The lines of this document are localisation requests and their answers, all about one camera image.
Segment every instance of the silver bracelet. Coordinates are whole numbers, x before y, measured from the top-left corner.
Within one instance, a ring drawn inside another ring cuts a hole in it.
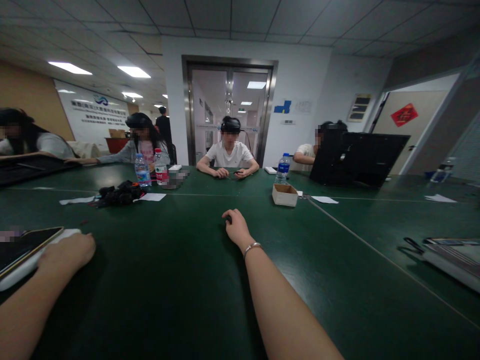
[[[260,247],[260,249],[263,249],[262,245],[259,242],[254,242],[253,244],[249,245],[246,248],[245,252],[243,253],[243,260],[245,260],[245,257],[247,256],[247,253],[249,252],[249,250],[255,247]]]

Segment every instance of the red decoration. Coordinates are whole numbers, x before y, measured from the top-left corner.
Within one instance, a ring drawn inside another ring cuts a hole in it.
[[[417,112],[417,110],[415,110],[414,105],[412,103],[409,103],[408,105],[405,105],[400,110],[394,112],[390,116],[395,122],[395,125],[397,127],[401,127],[406,123],[412,121],[413,119],[417,118],[419,116],[419,113]]]

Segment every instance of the plastic bottle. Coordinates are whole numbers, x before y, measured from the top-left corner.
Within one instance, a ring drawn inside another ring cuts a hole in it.
[[[156,148],[153,163],[155,164],[156,183],[158,185],[167,185],[167,154],[162,152],[162,149]]]
[[[276,172],[275,184],[286,184],[287,175],[290,169],[290,154],[285,152],[278,162],[278,170]]]
[[[432,183],[443,183],[447,178],[452,174],[452,169],[454,168],[456,157],[447,157],[438,169],[435,171],[430,181]]]
[[[144,159],[143,154],[137,154],[135,159],[135,173],[138,179],[138,184],[141,187],[152,186],[152,179],[150,178],[149,165]]]

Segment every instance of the cardboard box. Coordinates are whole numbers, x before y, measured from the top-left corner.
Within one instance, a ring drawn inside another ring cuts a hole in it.
[[[299,194],[292,185],[273,184],[271,192],[273,202],[276,205],[295,207]]]

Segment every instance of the company logo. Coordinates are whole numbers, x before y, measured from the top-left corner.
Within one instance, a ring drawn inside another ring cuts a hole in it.
[[[109,101],[107,100],[107,98],[105,96],[93,95],[93,99],[95,100],[95,102],[97,104],[105,105],[105,106],[109,105]]]

